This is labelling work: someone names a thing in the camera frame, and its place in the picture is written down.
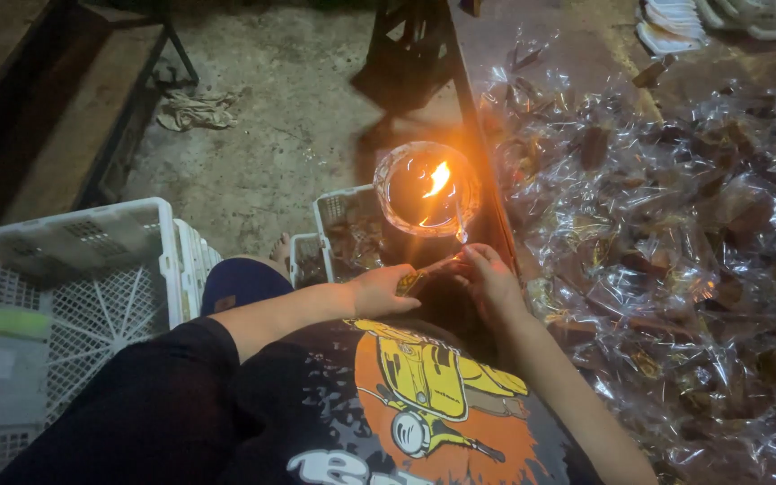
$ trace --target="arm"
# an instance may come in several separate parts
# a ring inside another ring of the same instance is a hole
[[[500,357],[547,403],[586,452],[608,485],[653,485],[648,459],[607,411],[556,344],[547,328],[526,311],[516,278],[489,246],[464,248],[472,280],[458,277],[496,335]]]
[[[307,325],[338,318],[374,318],[421,305],[395,296],[397,282],[415,271],[408,265],[374,269],[348,283],[324,283],[270,300],[240,306],[211,317],[223,325],[241,362],[263,347]]]

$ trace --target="bare foot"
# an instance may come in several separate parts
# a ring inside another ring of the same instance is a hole
[[[272,254],[268,256],[271,260],[280,263],[281,266],[286,268],[287,272],[289,272],[289,253],[291,250],[289,240],[289,233],[283,233],[280,236],[280,239],[278,239],[274,244],[274,248],[272,248]]]

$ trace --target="leg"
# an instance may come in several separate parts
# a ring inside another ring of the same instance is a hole
[[[286,269],[289,240],[289,235],[284,233],[275,243],[271,259],[241,255],[222,260],[213,267],[205,281],[200,316],[292,292]]]

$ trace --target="flame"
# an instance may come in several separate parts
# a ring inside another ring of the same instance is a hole
[[[430,175],[430,179],[433,179],[433,188],[430,189],[430,192],[425,193],[422,198],[427,198],[439,193],[445,184],[447,184],[447,180],[450,177],[451,171],[447,168],[447,161],[443,161],[436,170],[433,171],[433,174]]]

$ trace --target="concrete floor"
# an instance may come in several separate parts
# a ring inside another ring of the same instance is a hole
[[[152,122],[125,198],[165,198],[224,256],[267,256],[282,231],[316,232],[316,198],[372,178],[356,168],[356,140],[382,112],[348,83],[366,58],[372,10],[195,3],[173,21],[199,89],[243,92],[231,108],[240,122],[184,133]],[[459,119],[450,86],[437,100]]]

